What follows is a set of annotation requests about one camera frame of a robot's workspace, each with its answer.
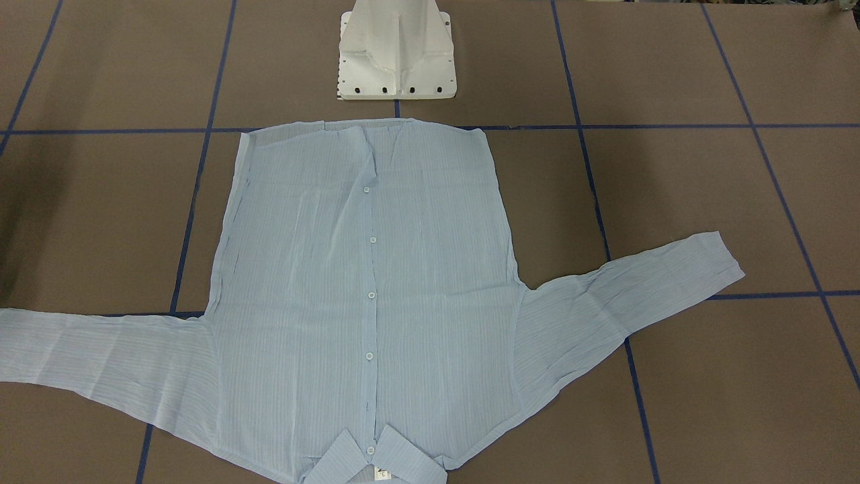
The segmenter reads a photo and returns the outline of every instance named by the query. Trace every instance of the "striped shirt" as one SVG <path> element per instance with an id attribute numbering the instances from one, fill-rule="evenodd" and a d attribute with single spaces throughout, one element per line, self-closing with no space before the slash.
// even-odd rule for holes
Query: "striped shirt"
<path id="1" fill-rule="evenodd" d="M 0 310 L 0 380 L 67 388 L 280 482 L 439 484 L 631 333 L 743 277 L 700 233 L 537 289 L 484 133 L 244 134 L 200 318 Z"/>

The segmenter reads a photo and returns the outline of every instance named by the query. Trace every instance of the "brown work surface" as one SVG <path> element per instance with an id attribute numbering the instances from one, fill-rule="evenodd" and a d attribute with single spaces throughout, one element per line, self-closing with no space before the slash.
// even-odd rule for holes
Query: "brown work surface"
<path id="1" fill-rule="evenodd" d="M 202 312 L 239 131 L 396 113 L 485 127 L 529 287 L 702 231 L 747 276 L 631 337 L 449 482 L 857 481 L 850 14 L 439 0 L 458 95 L 344 102 L 352 5 L 99 0 L 52 22 L 55 1 L 0 4 L 0 307 Z M 0 482 L 269 482 L 145 433 L 71 392 L 0 383 Z"/>

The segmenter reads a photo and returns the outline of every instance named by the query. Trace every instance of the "shirt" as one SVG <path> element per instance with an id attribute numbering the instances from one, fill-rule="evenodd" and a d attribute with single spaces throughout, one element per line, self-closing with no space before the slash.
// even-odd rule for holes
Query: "shirt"
<path id="1" fill-rule="evenodd" d="M 200 318 L 0 311 L 0 380 L 75 391 L 280 482 L 440 484 L 631 333 L 743 276 L 718 233 L 537 289 L 484 133 L 243 134 Z"/>

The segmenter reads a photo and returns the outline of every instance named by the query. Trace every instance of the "button placket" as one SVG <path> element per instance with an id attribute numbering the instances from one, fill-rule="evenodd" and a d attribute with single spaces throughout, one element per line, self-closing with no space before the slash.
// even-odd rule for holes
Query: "button placket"
<path id="1" fill-rule="evenodd" d="M 359 358 L 362 366 L 362 385 L 361 385 L 361 412 L 362 421 L 359 434 L 356 441 L 361 448 L 365 449 L 367 456 L 372 456 L 375 451 L 374 440 L 376 435 L 376 411 L 377 411 L 377 381 L 378 381 L 378 365 L 376 358 L 377 351 L 377 301 L 379 293 L 376 276 L 374 274 L 374 260 L 371 245 L 367 244 L 370 237 L 373 236 L 373 207 L 378 200 L 378 192 L 376 191 L 375 183 L 377 183 L 374 163 L 371 160 L 369 165 L 365 166 L 365 171 L 360 175 L 360 190 L 363 195 L 356 199 L 356 202 L 361 206 L 361 225 L 362 225 L 362 251 L 367 250 L 362 254 L 366 266 L 363 269 L 365 274 L 362 279 L 367 284 L 365 286 L 365 303 L 367 312 L 361 321 L 361 348 Z"/>

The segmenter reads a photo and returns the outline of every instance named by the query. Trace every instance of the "light blue shirt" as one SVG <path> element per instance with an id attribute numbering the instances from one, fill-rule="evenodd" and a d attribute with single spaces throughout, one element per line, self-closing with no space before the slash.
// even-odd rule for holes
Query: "light blue shirt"
<path id="1" fill-rule="evenodd" d="M 743 277 L 718 233 L 528 289 L 484 134 L 242 136 L 205 314 L 0 310 L 0 380 L 67 388 L 281 482 L 440 484 L 632 332 Z"/>

